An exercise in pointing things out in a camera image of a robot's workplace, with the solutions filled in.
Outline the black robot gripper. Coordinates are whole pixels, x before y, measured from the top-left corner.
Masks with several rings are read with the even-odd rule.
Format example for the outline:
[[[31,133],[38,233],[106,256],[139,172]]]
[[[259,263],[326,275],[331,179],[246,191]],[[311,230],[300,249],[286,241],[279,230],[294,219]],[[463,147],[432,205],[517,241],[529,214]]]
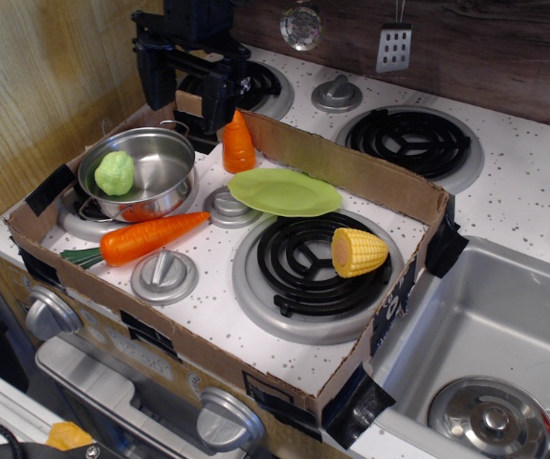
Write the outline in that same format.
[[[134,11],[133,40],[146,104],[159,110],[175,99],[176,72],[204,79],[203,130],[228,124],[251,52],[231,36],[232,1],[164,1],[161,13]]]

